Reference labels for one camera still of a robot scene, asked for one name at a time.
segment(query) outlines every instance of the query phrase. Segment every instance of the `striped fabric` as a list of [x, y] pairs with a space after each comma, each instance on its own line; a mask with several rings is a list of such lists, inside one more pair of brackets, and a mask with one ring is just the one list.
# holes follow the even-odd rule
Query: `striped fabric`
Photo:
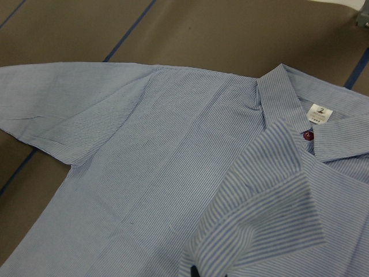
[[367, 276], [368, 119], [285, 65], [0, 68], [0, 128], [72, 165], [0, 276]]

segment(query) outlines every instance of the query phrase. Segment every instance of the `dark blue stripe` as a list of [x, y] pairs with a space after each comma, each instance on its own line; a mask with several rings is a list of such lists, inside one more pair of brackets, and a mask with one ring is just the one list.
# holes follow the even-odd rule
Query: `dark blue stripe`
[[9, 19], [18, 11], [20, 7], [24, 4], [26, 0], [23, 0], [14, 10], [13, 12], [6, 18], [6, 20], [0, 25], [0, 29], [9, 21]]
[[118, 50], [118, 48], [122, 45], [122, 43], [128, 38], [130, 33], [133, 31], [133, 29], [140, 23], [140, 21], [144, 18], [144, 16], [147, 14], [147, 12], [151, 9], [151, 7], [154, 5], [156, 0], [152, 0], [151, 3], [146, 7], [146, 9], [142, 12], [142, 14], [137, 18], [137, 20], [133, 23], [131, 28], [128, 29], [128, 31], [125, 33], [125, 35], [120, 39], [120, 41], [116, 44], [116, 46], [111, 50], [111, 52], [106, 56], [106, 58], [103, 60], [103, 62], [108, 62], [111, 57], [115, 54], [115, 52]]
[[6, 188], [9, 186], [9, 184], [12, 182], [12, 180], [15, 178], [15, 176], [22, 170], [22, 168], [28, 163], [28, 161], [33, 157], [33, 155], [37, 152], [37, 148], [34, 147], [31, 153], [27, 156], [27, 158], [24, 159], [24, 161], [19, 165], [17, 170], [13, 173], [13, 175], [9, 178], [9, 180], [5, 183], [5, 185], [0, 190], [0, 196], [4, 193]]
[[359, 78], [360, 74], [363, 72], [365, 66], [369, 61], [369, 48], [366, 49], [362, 58], [357, 63], [356, 67], [354, 68], [353, 72], [351, 73], [350, 77], [348, 78], [346, 84], [344, 85], [345, 88], [352, 89], [353, 85]]

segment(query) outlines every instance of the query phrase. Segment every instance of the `metal object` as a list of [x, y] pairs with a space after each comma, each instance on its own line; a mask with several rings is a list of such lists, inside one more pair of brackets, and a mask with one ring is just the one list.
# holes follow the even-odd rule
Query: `metal object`
[[357, 26], [369, 28], [369, 0], [365, 0], [364, 6], [356, 18]]

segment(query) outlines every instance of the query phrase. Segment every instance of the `red button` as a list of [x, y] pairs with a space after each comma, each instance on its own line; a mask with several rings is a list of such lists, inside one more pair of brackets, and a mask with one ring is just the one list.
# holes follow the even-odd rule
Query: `red button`
[[314, 133], [311, 131], [304, 132], [304, 139], [310, 141], [314, 139]]

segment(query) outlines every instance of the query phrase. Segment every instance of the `label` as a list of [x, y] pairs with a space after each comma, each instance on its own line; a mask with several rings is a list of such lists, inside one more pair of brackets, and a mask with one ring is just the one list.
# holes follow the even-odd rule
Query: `label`
[[312, 123], [323, 124], [328, 121], [332, 112], [332, 110], [328, 110], [326, 107], [313, 104], [307, 113], [307, 118]]

